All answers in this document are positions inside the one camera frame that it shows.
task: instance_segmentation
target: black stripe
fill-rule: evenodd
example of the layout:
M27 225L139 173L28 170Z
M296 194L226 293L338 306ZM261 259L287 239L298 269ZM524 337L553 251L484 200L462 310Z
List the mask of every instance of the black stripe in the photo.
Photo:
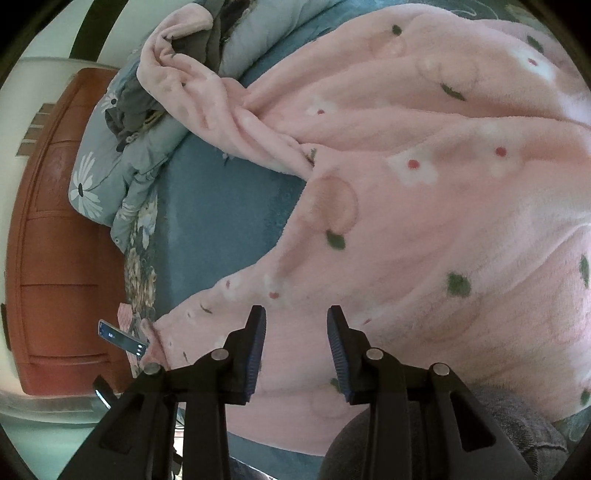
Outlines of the black stripe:
M128 0L95 0L80 26L71 59L97 61L105 41Z

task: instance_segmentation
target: white wall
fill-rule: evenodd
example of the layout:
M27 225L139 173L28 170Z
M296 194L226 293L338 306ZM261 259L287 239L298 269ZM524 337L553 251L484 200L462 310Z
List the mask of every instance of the white wall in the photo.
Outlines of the white wall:
M73 0L31 42L22 58L70 56L74 40L93 0ZM100 52L99 63L122 67L129 53L169 13L190 0L129 0Z
M190 0L129 0L113 25L98 62L122 67L130 52L168 14L188 3Z
M78 70L96 66L76 60L20 60L0 90L0 268L4 272L12 207L26 159L18 147L31 120L43 103L55 103ZM0 275L0 301L5 301L4 275ZM0 390L23 394L12 354L0 329Z
M73 0L48 26L37 34L21 58L70 56L78 30L93 0Z

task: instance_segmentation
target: pink cloth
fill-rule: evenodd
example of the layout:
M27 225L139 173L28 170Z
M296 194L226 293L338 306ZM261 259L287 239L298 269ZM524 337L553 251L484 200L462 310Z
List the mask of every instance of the pink cloth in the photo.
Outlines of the pink cloth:
M231 155L307 180L277 246L154 324L183 367L244 325L268 330L256 394L229 430L324 454L359 408L332 386L326 311L401 362L448 363L549 420L591 390L591 95L552 39L425 5L351 20L249 88L182 54L190 4L138 78Z

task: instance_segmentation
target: gray cloth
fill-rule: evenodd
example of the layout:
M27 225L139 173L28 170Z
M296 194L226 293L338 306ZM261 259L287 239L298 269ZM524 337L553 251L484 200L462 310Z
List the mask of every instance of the gray cloth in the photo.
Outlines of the gray cloth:
M513 393L491 387L475 388L472 393L517 447L536 479L553 478L568 457L564 437ZM421 471L424 457L420 441L420 411L416 402L411 403L410 419L413 476L416 476ZM369 410L347 424L326 453L319 480L361 479L368 427Z
M270 476L234 458L230 458L230 477L232 480L272 480Z

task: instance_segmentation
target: green leaf print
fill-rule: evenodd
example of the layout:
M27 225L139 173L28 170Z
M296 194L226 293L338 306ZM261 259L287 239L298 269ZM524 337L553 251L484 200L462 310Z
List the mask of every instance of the green leaf print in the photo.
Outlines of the green leaf print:
M589 260L587 260L587 256L585 255L581 255L579 271L581 272L581 278L585 283L585 288L589 288Z
M457 92L454 89L452 89L451 87L448 87L445 83L441 84L441 88L450 97L454 97L457 100L463 100L464 102L466 101L466 99L464 98L464 96L460 92Z
M457 273L450 273L447 276L447 293L449 296L465 299L470 296L471 292L472 286L466 277Z
M213 312L207 308L205 308L203 305L199 304L199 306L201 307L201 309L205 312L205 313L209 313L213 315Z
M591 393L589 392L589 390L583 390L583 393L581 393L581 405L583 407L587 406L587 403L589 403L589 398L591 398Z
M342 235L337 235L336 233L327 230L326 239L328 240L329 245L335 250L345 249L345 237L343 237Z
M330 384L336 389L337 392L339 392L340 394L343 393L341 392L339 381L336 378L331 378Z
M315 148L313 148L312 150L310 150L310 155L305 155L306 160L308 161L308 163L310 165L314 165L314 159L316 158L316 152L317 150Z
M527 43L539 51L542 55L544 54L544 47L531 35L527 36Z

